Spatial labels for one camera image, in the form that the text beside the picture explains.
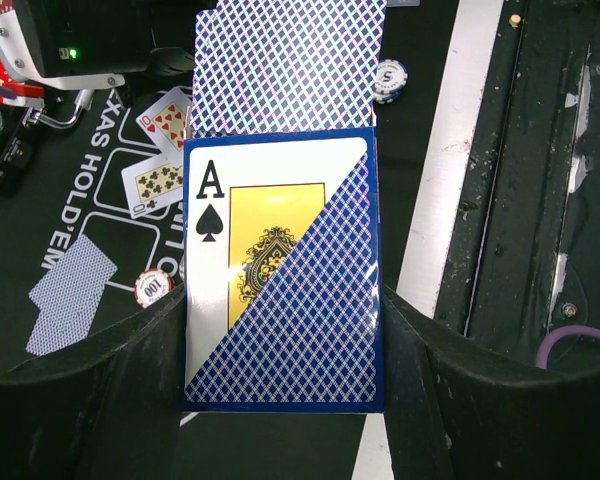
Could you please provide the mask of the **red white chip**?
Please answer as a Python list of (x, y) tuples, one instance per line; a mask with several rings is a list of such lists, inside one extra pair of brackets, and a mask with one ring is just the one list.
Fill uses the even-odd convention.
[(151, 268), (142, 272), (135, 281), (137, 303), (148, 308), (175, 288), (174, 280), (162, 269)]

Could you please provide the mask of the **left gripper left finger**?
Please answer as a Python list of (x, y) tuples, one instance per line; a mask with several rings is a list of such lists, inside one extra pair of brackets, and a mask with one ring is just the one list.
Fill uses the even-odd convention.
[(0, 371), (0, 479), (167, 479), (181, 418), (185, 291)]

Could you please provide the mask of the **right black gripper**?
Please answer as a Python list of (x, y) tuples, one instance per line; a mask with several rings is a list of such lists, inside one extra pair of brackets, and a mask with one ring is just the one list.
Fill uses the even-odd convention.
[(85, 50), (84, 64), (115, 73), (152, 70), (160, 61), (184, 67), (194, 53), (196, 16), (211, 0), (31, 0), (15, 1), (45, 30), (71, 38)]

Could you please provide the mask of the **blue backed card deck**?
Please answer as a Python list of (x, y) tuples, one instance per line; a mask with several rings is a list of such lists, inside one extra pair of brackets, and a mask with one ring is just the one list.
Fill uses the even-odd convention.
[(369, 125), (383, 1), (220, 1), (194, 70), (195, 133)]

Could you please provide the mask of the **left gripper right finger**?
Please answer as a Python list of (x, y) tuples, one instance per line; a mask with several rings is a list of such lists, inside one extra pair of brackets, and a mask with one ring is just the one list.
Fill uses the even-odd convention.
[(398, 479), (600, 479), (600, 367), (538, 369), (382, 294), (386, 431)]

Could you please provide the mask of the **ten of clubs card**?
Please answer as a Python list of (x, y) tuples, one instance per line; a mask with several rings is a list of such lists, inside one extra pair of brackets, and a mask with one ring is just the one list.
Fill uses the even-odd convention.
[(129, 213), (137, 219), (183, 199), (183, 166), (156, 155), (121, 171)]

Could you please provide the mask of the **blue white chip stack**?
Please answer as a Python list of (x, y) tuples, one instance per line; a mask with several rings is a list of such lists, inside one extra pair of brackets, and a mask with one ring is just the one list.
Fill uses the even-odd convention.
[(394, 59), (379, 62), (374, 81), (373, 99), (378, 104), (391, 103), (404, 90), (408, 80), (406, 67)]

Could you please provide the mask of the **ten of hearts card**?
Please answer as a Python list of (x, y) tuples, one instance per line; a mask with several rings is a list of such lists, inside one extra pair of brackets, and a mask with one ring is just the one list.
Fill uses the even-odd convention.
[(184, 128), (189, 98), (174, 87), (136, 117), (149, 140), (165, 154), (179, 154), (184, 147)]

